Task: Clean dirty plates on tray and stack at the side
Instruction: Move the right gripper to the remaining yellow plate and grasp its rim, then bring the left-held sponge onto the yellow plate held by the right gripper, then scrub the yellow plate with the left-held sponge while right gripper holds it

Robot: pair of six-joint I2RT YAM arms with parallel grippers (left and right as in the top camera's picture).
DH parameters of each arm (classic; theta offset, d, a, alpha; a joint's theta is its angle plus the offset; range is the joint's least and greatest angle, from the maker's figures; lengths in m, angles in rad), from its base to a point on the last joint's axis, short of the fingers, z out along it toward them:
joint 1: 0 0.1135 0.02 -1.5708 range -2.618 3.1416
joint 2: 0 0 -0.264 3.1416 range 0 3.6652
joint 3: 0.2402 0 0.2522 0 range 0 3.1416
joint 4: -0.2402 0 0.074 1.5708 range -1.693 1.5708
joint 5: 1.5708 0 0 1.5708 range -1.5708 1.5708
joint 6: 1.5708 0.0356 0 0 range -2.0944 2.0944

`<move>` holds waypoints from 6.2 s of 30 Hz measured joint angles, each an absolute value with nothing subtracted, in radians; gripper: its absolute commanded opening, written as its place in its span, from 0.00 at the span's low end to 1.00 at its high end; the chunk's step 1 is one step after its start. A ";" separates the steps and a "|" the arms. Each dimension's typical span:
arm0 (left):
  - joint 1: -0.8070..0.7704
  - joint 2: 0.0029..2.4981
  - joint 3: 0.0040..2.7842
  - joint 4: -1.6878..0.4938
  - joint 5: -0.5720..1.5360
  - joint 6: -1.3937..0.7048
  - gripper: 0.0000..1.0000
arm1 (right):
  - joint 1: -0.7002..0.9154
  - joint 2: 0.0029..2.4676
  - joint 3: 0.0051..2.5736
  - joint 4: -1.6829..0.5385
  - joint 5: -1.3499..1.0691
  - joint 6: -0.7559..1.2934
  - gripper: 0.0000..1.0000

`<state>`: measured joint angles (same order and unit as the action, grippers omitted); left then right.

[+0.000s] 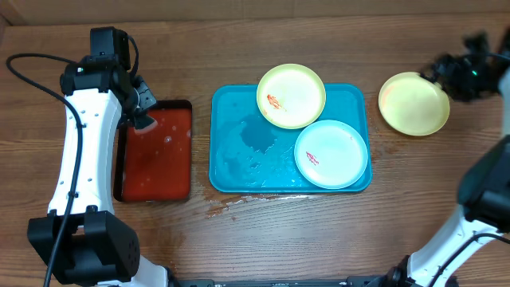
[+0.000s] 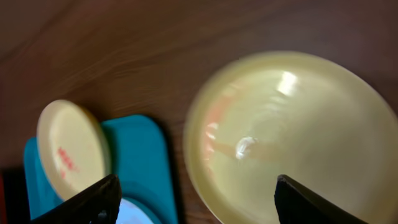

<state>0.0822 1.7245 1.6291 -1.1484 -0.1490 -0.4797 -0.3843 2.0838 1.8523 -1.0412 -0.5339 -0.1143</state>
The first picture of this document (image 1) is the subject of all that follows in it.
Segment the orange green scrub sponge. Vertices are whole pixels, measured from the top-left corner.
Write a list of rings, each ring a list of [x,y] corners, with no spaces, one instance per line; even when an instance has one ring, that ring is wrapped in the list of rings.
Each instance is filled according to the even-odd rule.
[[[157,125],[158,125],[158,122],[156,120],[154,120],[152,118],[149,118],[148,120],[144,120],[144,121],[139,122],[135,126],[135,132],[138,133],[138,134],[143,134],[143,133],[146,133],[146,132],[150,132],[151,130],[156,128]]]

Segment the yellow-green plate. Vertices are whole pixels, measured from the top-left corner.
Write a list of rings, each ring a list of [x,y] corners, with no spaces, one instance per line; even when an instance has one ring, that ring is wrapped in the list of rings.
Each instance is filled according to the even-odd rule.
[[[257,107],[271,124],[299,129],[317,120],[326,104],[326,89],[310,68],[283,64],[270,69],[257,86]]]
[[[429,136],[449,119],[448,95],[438,83],[418,73],[399,73],[381,87],[378,97],[383,119],[396,131],[408,136]]]

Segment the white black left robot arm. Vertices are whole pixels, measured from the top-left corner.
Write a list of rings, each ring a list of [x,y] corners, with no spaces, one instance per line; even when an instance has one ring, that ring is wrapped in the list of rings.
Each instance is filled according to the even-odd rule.
[[[112,159],[119,124],[153,124],[155,103],[127,56],[87,56],[61,75],[67,124],[59,182],[27,237],[47,265],[45,285],[169,286],[168,268],[142,256],[136,232],[115,216]]]

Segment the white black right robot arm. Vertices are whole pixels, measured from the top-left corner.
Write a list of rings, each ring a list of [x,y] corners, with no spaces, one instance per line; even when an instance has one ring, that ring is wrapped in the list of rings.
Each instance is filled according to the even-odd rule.
[[[457,207],[441,229],[418,251],[405,256],[371,286],[456,286],[453,273],[493,240],[508,243],[509,232],[509,36],[493,52],[485,32],[464,38],[463,55],[444,53],[420,72],[399,73],[379,92],[383,119],[408,136],[426,136],[422,125],[433,109],[423,97],[473,102],[500,95],[501,138],[463,176]]]

